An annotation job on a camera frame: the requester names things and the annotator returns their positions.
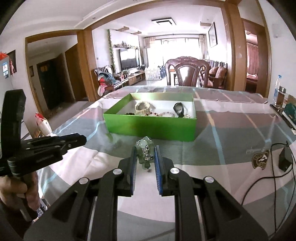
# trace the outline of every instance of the shopping bag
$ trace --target shopping bag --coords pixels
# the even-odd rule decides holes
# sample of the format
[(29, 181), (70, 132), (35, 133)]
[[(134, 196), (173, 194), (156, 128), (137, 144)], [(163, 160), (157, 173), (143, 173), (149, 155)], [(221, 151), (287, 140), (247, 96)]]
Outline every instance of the shopping bag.
[(40, 113), (36, 113), (35, 115), (37, 126), (39, 127), (42, 135), (47, 136), (52, 133), (52, 129), (47, 119)]

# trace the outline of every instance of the jewelry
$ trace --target jewelry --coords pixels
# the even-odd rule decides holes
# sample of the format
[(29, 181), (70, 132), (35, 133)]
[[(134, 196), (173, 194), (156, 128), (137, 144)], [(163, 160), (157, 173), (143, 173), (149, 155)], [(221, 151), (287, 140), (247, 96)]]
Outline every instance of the jewelry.
[(154, 162), (154, 144), (148, 137), (136, 142), (137, 156), (143, 169), (149, 169)]
[(146, 116), (156, 116), (156, 117), (175, 117), (175, 114), (172, 113), (172, 112), (169, 112), (169, 111), (166, 111), (166, 112), (162, 112), (160, 114), (158, 113), (152, 113), (152, 112), (149, 112), (149, 113), (146, 113)]
[(140, 115), (145, 115), (150, 112), (150, 104), (146, 101), (139, 102), (138, 104), (135, 105), (135, 110), (136, 110), (136, 113)]
[(174, 111), (176, 112), (176, 114), (178, 115), (179, 118), (183, 118), (184, 117), (184, 106), (182, 103), (176, 103), (174, 105)]

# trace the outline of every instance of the plastic bottle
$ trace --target plastic bottle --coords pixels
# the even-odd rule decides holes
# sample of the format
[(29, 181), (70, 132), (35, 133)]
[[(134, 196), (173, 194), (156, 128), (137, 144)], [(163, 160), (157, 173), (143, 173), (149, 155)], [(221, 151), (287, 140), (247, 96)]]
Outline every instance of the plastic bottle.
[(281, 75), (279, 75), (277, 80), (276, 80), (276, 88), (274, 90), (274, 98), (272, 100), (273, 105), (276, 105), (276, 100), (277, 100), (277, 96), (278, 96), (278, 93), (279, 93), (280, 81), (281, 81)]

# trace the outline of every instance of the charger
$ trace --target charger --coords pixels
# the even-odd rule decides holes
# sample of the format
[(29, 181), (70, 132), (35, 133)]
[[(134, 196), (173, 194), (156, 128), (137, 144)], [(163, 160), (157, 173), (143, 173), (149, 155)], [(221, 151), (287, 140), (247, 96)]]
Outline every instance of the charger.
[(292, 165), (293, 163), (293, 157), (291, 149), (289, 148), (289, 144), (284, 146), (281, 154), (279, 155), (279, 169), (286, 172), (287, 169)]

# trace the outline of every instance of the tablecloth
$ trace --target tablecloth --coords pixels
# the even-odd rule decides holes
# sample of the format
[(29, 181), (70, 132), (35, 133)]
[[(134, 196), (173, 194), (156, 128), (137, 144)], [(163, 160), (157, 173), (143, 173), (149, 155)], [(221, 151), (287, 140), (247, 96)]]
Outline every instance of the tablecloth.
[[(196, 109), (196, 139), (193, 142), (153, 139), (162, 156), (190, 176), (214, 177), (238, 202), (258, 178), (272, 176), (271, 156), (266, 168), (252, 166), (256, 153), (272, 143), (289, 141), (293, 153), (296, 137), (259, 94), (192, 87), (127, 86), (114, 91), (57, 128), (53, 133), (83, 134), (87, 143), (69, 150), (62, 161), (38, 171), (40, 195), (52, 204), (81, 177), (96, 179), (117, 167), (131, 154), (141, 137), (109, 133), (103, 113), (129, 93), (192, 93)], [(282, 146), (273, 149), (275, 175)], [(282, 220), (294, 188), (292, 172), (277, 179), (277, 223)], [(244, 208), (268, 234), (274, 232), (274, 183), (262, 180), (249, 192)], [(157, 191), (154, 166), (147, 172), (138, 164), (131, 198), (118, 198), (118, 240), (174, 240), (174, 198)]]

